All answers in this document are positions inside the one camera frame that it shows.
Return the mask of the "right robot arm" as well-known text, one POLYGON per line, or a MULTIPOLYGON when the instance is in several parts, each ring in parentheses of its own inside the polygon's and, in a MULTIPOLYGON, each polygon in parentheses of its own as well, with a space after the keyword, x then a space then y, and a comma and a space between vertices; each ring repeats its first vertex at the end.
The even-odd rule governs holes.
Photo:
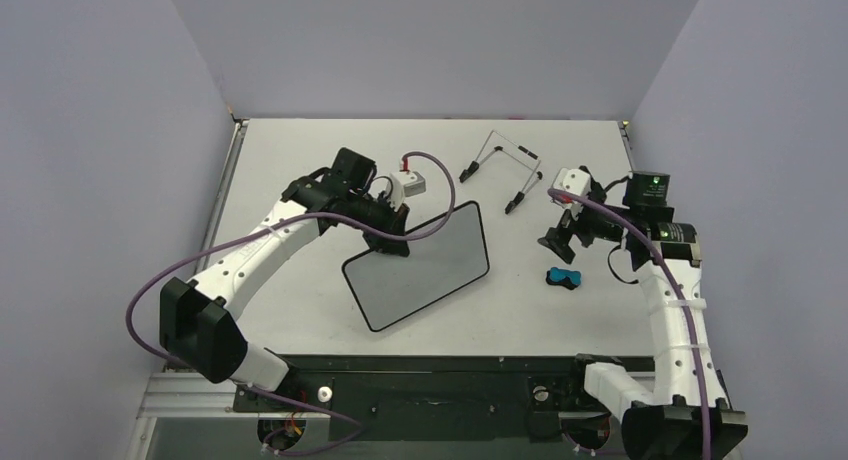
POLYGON ((628 253, 646 300, 653 342, 654 386, 647 389, 611 356, 580 354, 564 380, 578 407, 602 405, 621 426, 630 459, 725 459, 748 433, 713 361, 701 294, 702 253, 693 225, 678 223, 668 204, 667 174, 633 171, 622 178, 620 205, 587 167, 563 168, 548 195, 563 214, 539 238, 567 264, 573 240, 596 240, 628 253))

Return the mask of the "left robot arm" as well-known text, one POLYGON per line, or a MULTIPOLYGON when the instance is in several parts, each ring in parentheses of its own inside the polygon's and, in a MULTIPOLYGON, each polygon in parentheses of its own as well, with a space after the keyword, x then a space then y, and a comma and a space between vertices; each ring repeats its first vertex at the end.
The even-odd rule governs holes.
POLYGON ((272 409, 291 407, 299 385, 288 375, 289 365, 250 343, 237 321, 271 276, 341 217, 368 226, 363 238, 378 252, 409 255, 400 238, 409 213, 405 201, 424 192, 426 182, 401 169, 373 196, 368 189, 375 169, 373 160, 340 149, 331 166, 292 181, 244 245, 187 281, 166 282, 160 291, 161 347, 212 383, 248 384, 272 409))

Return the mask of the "small whiteboard with red writing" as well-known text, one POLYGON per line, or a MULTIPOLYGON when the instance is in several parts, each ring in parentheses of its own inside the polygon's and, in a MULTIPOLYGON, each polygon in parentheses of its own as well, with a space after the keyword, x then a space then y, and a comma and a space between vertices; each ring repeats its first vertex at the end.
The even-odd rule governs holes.
POLYGON ((455 207, 438 232, 409 245, 406 257, 374 250, 341 266, 372 332, 381 332, 485 277, 490 260, 480 205, 455 207))

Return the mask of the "blue whiteboard eraser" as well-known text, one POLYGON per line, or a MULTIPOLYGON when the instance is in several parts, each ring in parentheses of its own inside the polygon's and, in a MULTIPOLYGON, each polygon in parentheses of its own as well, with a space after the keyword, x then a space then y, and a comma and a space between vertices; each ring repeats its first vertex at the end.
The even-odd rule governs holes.
POLYGON ((545 274, 545 282, 549 286, 575 290, 582 284, 582 274, 575 270, 551 267, 545 274))

